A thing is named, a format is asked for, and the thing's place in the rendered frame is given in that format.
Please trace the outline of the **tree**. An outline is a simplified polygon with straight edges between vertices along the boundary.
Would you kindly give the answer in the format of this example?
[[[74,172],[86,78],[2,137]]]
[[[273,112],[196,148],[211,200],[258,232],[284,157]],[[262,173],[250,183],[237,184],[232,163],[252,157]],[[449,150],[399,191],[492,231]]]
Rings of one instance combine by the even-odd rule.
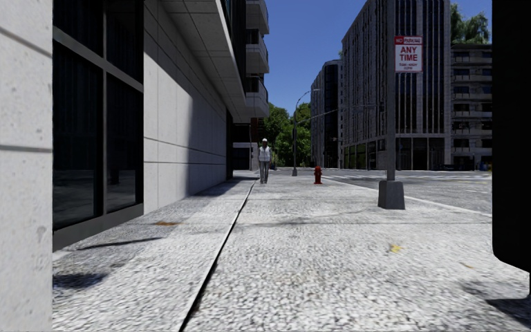
[[[491,33],[489,20],[484,11],[470,18],[464,18],[457,3],[450,4],[450,43],[488,44]]]

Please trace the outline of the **pale concrete building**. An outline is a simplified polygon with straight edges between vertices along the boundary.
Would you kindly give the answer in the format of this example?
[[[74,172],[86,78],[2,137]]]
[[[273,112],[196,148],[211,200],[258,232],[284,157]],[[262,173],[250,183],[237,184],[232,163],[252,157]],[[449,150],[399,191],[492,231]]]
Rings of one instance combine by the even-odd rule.
[[[0,0],[0,331],[52,253],[231,178],[269,114],[269,0]]]

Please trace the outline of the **grey office tower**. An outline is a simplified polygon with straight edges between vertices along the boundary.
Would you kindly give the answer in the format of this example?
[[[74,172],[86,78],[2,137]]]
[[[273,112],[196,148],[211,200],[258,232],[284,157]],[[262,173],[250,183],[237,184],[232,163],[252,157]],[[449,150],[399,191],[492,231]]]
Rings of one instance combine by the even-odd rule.
[[[386,168],[386,0],[366,0],[342,39],[342,166]],[[436,170],[451,162],[450,2],[395,0],[395,32],[420,36],[422,70],[395,81],[395,166]]]

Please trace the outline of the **person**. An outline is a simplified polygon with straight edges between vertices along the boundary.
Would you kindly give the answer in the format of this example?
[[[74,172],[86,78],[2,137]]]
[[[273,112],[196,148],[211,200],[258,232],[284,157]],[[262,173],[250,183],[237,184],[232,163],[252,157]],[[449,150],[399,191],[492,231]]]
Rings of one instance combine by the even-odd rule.
[[[268,175],[270,170],[270,163],[272,162],[271,150],[268,146],[268,140],[264,138],[262,145],[259,148],[259,170],[260,170],[260,184],[268,182]]]

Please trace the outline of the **sign on a post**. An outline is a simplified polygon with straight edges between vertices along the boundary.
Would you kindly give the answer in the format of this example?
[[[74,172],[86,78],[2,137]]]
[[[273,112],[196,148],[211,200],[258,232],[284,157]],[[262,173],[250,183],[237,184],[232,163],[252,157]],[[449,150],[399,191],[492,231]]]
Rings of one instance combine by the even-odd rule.
[[[385,0],[386,10],[386,179],[380,182],[378,206],[387,210],[404,210],[404,188],[400,181],[395,179],[395,44],[396,34],[396,7],[397,1]]]

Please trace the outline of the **grey street lamp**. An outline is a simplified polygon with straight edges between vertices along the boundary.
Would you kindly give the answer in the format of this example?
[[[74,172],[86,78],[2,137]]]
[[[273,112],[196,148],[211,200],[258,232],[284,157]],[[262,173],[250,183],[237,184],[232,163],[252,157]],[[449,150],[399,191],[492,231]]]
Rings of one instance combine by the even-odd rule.
[[[294,113],[293,113],[293,130],[292,130],[292,138],[293,138],[293,143],[292,143],[292,154],[293,154],[292,176],[297,176],[298,175],[298,171],[297,171],[297,108],[298,108],[299,103],[301,102],[301,100],[303,99],[304,96],[308,95],[311,92],[315,92],[315,91],[319,91],[319,89],[311,89],[311,90],[306,91],[297,100],[297,103],[295,105],[295,110],[294,110]]]

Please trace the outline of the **pale balcony building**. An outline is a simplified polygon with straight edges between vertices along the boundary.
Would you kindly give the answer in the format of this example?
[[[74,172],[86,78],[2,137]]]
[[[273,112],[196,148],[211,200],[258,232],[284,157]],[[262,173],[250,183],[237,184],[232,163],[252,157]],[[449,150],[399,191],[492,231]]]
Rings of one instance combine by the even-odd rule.
[[[492,45],[451,46],[451,158],[462,170],[492,168]]]

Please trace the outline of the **dark glass tower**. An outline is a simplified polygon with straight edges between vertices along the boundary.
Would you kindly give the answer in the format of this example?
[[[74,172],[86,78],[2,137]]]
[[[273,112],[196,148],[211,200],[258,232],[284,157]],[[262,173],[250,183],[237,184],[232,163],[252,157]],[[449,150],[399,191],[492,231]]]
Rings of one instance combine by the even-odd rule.
[[[323,168],[339,167],[338,85],[339,65],[325,62],[311,85],[311,161]]]

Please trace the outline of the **trees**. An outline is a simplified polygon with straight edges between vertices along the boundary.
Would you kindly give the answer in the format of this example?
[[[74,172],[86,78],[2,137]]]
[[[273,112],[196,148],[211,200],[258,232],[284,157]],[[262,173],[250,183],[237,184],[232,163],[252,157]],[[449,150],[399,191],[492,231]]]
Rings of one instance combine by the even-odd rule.
[[[297,107],[297,165],[309,166],[311,148],[310,105],[303,102]],[[269,103],[269,116],[263,120],[264,136],[274,150],[278,166],[293,166],[293,116],[281,107]]]

